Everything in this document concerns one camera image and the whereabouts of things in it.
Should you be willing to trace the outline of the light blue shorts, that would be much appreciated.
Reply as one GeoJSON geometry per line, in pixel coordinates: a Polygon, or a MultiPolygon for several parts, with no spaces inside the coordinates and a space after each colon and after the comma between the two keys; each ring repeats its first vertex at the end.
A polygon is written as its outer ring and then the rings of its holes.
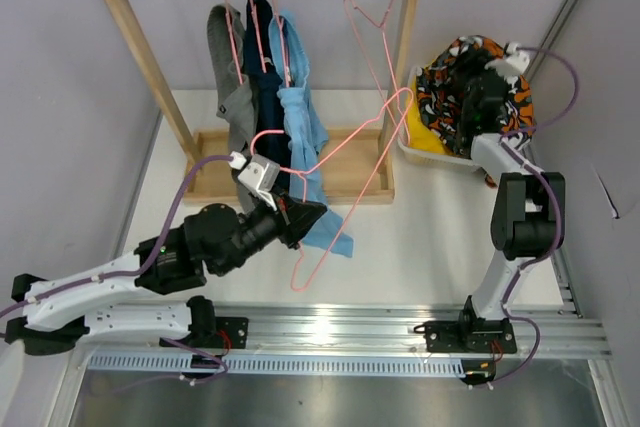
{"type": "MultiPolygon", "coordinates": [[[[268,30],[272,62],[283,80],[277,96],[284,110],[284,130],[290,138],[290,168],[308,171],[317,165],[319,154],[328,143],[329,135],[312,103],[308,83],[310,62],[297,32],[294,17],[285,10],[280,15],[288,51],[291,86],[285,87],[278,27],[275,19],[272,19],[268,30]]],[[[343,218],[328,210],[304,237],[303,243],[329,249],[334,254],[350,258],[353,255],[354,240],[339,231],[342,224],[343,218]]]]}

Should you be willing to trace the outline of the pink hanger of camouflage shorts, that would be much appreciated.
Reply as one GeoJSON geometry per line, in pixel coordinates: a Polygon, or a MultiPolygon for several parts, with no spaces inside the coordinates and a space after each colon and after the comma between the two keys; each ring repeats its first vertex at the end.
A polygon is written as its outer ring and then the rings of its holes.
{"type": "Polygon", "coordinates": [[[346,226],[359,205],[389,205],[393,202],[395,184],[390,149],[399,132],[407,127],[408,110],[394,112],[391,106],[398,106],[403,95],[410,99],[414,97],[409,88],[403,87],[388,97],[377,116],[366,120],[355,130],[331,130],[328,143],[316,155],[313,165],[303,169],[281,169],[299,179],[301,191],[294,194],[296,198],[310,202],[312,194],[317,192],[323,195],[321,200],[325,205],[351,206],[341,218],[329,210],[329,223],[321,230],[313,229],[303,238],[304,244],[323,247],[325,252],[302,285],[297,283],[297,276],[304,259],[296,262],[290,282],[292,291],[306,291],[329,254],[345,257],[353,254],[353,241],[342,240],[346,237],[346,226]]]}

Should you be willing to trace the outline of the pink hanger of blue shorts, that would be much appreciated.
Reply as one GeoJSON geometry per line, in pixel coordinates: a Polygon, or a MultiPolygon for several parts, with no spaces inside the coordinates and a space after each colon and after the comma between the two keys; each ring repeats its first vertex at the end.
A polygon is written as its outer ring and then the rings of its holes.
{"type": "Polygon", "coordinates": [[[287,51],[287,45],[285,42],[285,38],[284,38],[284,30],[283,30],[283,23],[282,23],[282,17],[280,15],[280,12],[278,10],[278,3],[277,0],[271,0],[272,1],[272,7],[273,7],[273,12],[274,12],[274,17],[275,17],[275,21],[278,27],[278,34],[279,34],[279,40],[280,40],[280,50],[281,50],[281,56],[282,56],[282,67],[283,67],[283,78],[284,78],[284,83],[285,83],[285,87],[289,88],[291,86],[290,82],[291,82],[291,78],[290,78],[290,70],[289,70],[289,66],[288,66],[288,51],[287,51]]]}

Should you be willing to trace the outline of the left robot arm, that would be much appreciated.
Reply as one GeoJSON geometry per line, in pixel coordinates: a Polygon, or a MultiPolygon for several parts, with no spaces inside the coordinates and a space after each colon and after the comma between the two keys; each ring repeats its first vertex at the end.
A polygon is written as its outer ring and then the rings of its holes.
{"type": "Polygon", "coordinates": [[[47,281],[15,277],[12,299],[21,314],[6,324],[7,344],[22,342],[32,356],[68,352],[79,343],[158,343],[162,347],[244,347],[245,318],[218,319],[211,300],[162,297],[223,277],[274,241],[289,249],[326,213],[324,204],[278,195],[250,213],[214,203],[183,223],[85,273],[47,281]]]}

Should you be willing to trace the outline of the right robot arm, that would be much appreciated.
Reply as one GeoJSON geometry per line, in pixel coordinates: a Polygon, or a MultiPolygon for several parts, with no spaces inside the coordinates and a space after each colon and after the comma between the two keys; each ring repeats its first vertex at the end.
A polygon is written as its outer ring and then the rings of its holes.
{"type": "Polygon", "coordinates": [[[508,83],[497,69],[455,70],[451,85],[462,96],[455,145],[498,184],[490,222],[495,252],[458,318],[429,321],[418,330],[430,353],[514,354],[509,302],[528,268],[561,244],[565,180],[530,164],[502,133],[498,120],[508,83]]]}

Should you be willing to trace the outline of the yellow shorts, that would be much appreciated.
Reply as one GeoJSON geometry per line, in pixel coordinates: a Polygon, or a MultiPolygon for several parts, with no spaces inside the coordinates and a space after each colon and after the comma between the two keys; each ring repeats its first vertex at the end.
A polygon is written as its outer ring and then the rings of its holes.
{"type": "Polygon", "coordinates": [[[416,101],[408,98],[406,123],[409,130],[408,146],[415,150],[421,150],[438,155],[449,155],[449,150],[440,138],[425,127],[421,121],[416,101]]]}

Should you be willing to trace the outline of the camouflage patterned shorts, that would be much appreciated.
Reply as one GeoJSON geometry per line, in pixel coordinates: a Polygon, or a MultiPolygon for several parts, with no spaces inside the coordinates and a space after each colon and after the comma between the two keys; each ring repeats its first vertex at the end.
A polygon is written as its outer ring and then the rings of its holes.
{"type": "Polygon", "coordinates": [[[485,64],[505,46],[481,35],[461,36],[415,77],[421,121],[455,156],[469,159],[481,134],[501,134],[520,150],[535,127],[531,88],[523,75],[505,81],[485,64]]]}

